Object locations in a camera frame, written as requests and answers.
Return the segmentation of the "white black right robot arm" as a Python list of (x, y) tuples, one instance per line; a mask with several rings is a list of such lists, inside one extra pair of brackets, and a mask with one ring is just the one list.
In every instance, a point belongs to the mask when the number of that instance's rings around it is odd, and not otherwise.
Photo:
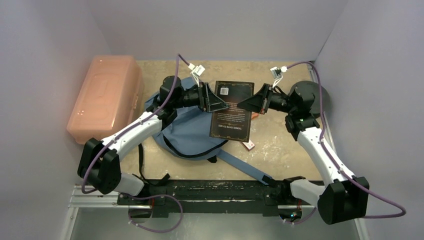
[(315, 185), (302, 177), (284, 180), (280, 196), (288, 204), (301, 199), (314, 206), (328, 225), (362, 218), (368, 205), (369, 189), (365, 177), (356, 177), (330, 148), (317, 121), (320, 114), (320, 87), (316, 82), (295, 83), (288, 94), (273, 91), (265, 83), (253, 96), (237, 104), (250, 112), (265, 114), (269, 109), (286, 113), (285, 127), (293, 139), (307, 152), (318, 169), (323, 185)]

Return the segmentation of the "dark brown book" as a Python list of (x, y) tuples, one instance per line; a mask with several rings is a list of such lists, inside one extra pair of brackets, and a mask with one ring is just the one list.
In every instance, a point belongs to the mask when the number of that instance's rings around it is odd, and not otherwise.
[(252, 113), (237, 107), (254, 94), (255, 84), (245, 81), (217, 80), (215, 93), (229, 108), (212, 113), (209, 136), (247, 143), (250, 139)]

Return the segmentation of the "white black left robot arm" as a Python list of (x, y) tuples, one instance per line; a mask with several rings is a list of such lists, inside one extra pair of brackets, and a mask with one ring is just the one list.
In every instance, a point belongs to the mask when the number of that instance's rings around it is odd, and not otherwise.
[(188, 89), (182, 86), (177, 75), (167, 76), (154, 98), (135, 121), (120, 131), (97, 140), (89, 139), (83, 151), (77, 174), (82, 178), (81, 191), (89, 194), (86, 185), (106, 195), (119, 192), (129, 195), (138, 205), (146, 203), (149, 191), (142, 179), (121, 171), (121, 160), (147, 138), (160, 133), (177, 117), (181, 108), (197, 107), (203, 112), (226, 110), (229, 105), (218, 97), (207, 82), (200, 82)]

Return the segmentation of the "blue grey backpack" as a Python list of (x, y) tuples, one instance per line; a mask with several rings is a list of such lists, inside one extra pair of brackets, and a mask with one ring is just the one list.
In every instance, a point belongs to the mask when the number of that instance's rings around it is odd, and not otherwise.
[(145, 107), (149, 112), (168, 100), (158, 113), (163, 123), (162, 130), (152, 136), (155, 142), (181, 159), (211, 163), (221, 159), (262, 184), (274, 187), (276, 181), (270, 175), (222, 149), (228, 140), (210, 137), (212, 112), (199, 109), (198, 88), (190, 77), (180, 79), (171, 75), (163, 80), (158, 93), (147, 100)]

